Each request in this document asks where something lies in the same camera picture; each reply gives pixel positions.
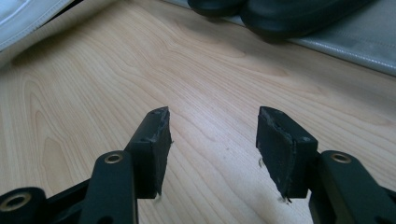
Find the black object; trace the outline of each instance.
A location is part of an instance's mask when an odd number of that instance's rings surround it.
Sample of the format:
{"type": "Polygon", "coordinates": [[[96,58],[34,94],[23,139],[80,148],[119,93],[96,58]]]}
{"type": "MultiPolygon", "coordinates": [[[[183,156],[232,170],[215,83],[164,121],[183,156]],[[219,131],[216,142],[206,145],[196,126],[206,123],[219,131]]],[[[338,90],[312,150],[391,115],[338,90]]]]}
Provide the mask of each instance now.
{"type": "Polygon", "coordinates": [[[89,180],[48,199],[38,188],[0,196],[0,223],[138,223],[137,199],[161,193],[172,144],[169,115],[167,107],[149,112],[125,150],[97,159],[89,180]]]}
{"type": "Polygon", "coordinates": [[[373,0],[248,0],[242,22],[268,39],[307,35],[354,12],[373,0]]]}
{"type": "Polygon", "coordinates": [[[188,0],[190,8],[206,17],[226,17],[238,13],[247,0],[188,0]]]}
{"type": "Polygon", "coordinates": [[[354,157],[317,153],[318,141],[282,111],[262,106],[256,147],[285,198],[309,201],[314,223],[396,223],[395,192],[383,189],[354,157]]]}

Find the light wood tabletop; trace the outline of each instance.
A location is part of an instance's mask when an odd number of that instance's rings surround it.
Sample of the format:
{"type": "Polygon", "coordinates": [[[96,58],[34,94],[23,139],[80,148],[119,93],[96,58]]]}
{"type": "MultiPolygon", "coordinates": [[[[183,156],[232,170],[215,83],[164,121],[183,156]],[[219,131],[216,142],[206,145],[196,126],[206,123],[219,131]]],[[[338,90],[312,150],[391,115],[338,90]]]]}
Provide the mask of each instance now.
{"type": "Polygon", "coordinates": [[[163,195],[141,223],[312,223],[284,203],[255,148],[261,105],[287,113],[318,150],[358,158],[396,190],[396,77],[159,0],[119,1],[0,70],[0,195],[52,196],[124,149],[168,105],[175,143],[163,195]]]}

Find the gray fabric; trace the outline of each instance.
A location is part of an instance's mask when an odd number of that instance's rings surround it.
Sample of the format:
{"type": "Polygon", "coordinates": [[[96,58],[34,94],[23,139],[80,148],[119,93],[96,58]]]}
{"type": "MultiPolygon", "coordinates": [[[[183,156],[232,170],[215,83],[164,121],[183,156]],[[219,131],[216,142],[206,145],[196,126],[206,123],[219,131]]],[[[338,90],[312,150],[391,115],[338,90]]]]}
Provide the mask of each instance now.
{"type": "MultiPolygon", "coordinates": [[[[164,0],[188,7],[187,0],[164,0]]],[[[243,25],[238,17],[225,18],[243,25]]],[[[376,0],[326,29],[290,40],[396,76],[396,1],[376,0]]]]}

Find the wooden table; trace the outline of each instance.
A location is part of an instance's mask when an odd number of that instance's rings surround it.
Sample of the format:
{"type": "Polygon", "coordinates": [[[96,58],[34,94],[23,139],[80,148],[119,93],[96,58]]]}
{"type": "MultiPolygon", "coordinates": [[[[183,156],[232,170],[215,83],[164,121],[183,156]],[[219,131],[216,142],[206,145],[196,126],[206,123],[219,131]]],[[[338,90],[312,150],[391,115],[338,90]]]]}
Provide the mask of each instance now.
{"type": "Polygon", "coordinates": [[[0,194],[76,185],[168,105],[163,196],[139,201],[141,223],[312,223],[308,200],[281,202],[259,166],[259,107],[396,190],[395,100],[395,77],[162,1],[120,1],[0,71],[0,194]]]}

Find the wood grain surface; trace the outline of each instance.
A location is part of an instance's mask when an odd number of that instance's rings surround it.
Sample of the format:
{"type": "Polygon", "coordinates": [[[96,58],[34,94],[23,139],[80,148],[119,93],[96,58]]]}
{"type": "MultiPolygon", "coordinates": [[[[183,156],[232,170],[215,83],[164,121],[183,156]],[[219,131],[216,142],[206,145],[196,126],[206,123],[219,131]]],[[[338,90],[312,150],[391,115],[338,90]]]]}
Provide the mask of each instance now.
{"type": "Polygon", "coordinates": [[[284,203],[255,148],[261,105],[286,112],[319,151],[357,157],[396,190],[396,78],[158,0],[119,1],[0,70],[0,194],[54,195],[124,149],[168,105],[163,196],[141,223],[312,223],[284,203]]]}

